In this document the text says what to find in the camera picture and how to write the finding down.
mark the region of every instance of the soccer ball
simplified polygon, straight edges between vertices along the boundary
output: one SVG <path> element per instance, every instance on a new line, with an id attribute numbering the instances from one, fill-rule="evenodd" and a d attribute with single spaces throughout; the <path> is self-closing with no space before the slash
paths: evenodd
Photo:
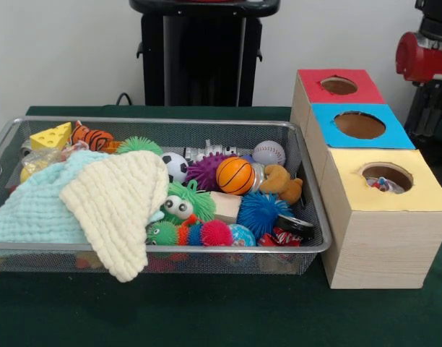
<path id="1" fill-rule="evenodd" d="M 187 167 L 189 166 L 186 159 L 173 152 L 163 153 L 160 157 L 168 168 L 170 183 L 174 181 L 184 183 L 187 176 Z"/>

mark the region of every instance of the green spiky ball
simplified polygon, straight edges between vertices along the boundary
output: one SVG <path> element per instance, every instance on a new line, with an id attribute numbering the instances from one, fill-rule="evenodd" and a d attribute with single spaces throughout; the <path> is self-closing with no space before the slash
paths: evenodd
<path id="1" fill-rule="evenodd" d="M 168 196 L 170 195 L 176 195 L 182 200 L 189 201 L 194 207 L 194 214 L 198 219 L 204 222 L 215 219 L 215 202 L 212 197 L 209 196 L 209 192 L 197 191 L 197 181 L 195 179 L 190 180 L 187 187 L 179 182 L 170 183 L 168 185 Z M 163 220 L 176 224 L 177 226 L 184 222 L 184 220 L 178 218 L 176 215 L 168 213 L 164 206 L 162 206 L 161 210 L 165 214 Z"/>
<path id="2" fill-rule="evenodd" d="M 156 222 L 147 230 L 149 244 L 174 246 L 178 243 L 178 229 L 170 222 Z"/>
<path id="3" fill-rule="evenodd" d="M 124 154 L 133 150 L 148 150 L 156 155 L 162 155 L 163 150 L 155 142 L 146 137 L 133 136 L 126 139 L 120 147 L 117 148 L 117 154 Z"/>

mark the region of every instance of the green table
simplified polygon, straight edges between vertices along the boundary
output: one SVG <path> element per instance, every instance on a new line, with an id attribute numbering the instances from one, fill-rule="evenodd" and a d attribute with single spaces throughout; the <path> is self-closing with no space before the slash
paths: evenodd
<path id="1" fill-rule="evenodd" d="M 72 116 L 255 117 L 288 108 L 30 108 Z M 0 346 L 442 346 L 442 247 L 422 290 L 332 291 L 303 276 L 0 273 Z"/>

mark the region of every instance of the light blue blanket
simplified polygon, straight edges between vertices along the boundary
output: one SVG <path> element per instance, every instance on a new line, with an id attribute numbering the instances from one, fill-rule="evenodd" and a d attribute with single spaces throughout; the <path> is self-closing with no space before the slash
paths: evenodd
<path id="1" fill-rule="evenodd" d="M 35 173 L 0 208 L 0 242 L 87 243 L 74 215 L 59 198 L 61 190 L 83 166 L 108 154 L 82 150 L 64 163 Z"/>

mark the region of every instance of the stacked wooden boxes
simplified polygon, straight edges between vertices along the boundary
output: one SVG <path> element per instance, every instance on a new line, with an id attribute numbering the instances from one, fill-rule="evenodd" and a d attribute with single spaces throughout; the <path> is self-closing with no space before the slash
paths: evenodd
<path id="1" fill-rule="evenodd" d="M 291 122 L 334 236 L 331 288 L 421 288 L 442 242 L 442 188 L 367 72 L 300 70 Z M 379 177 L 404 192 L 368 185 Z"/>

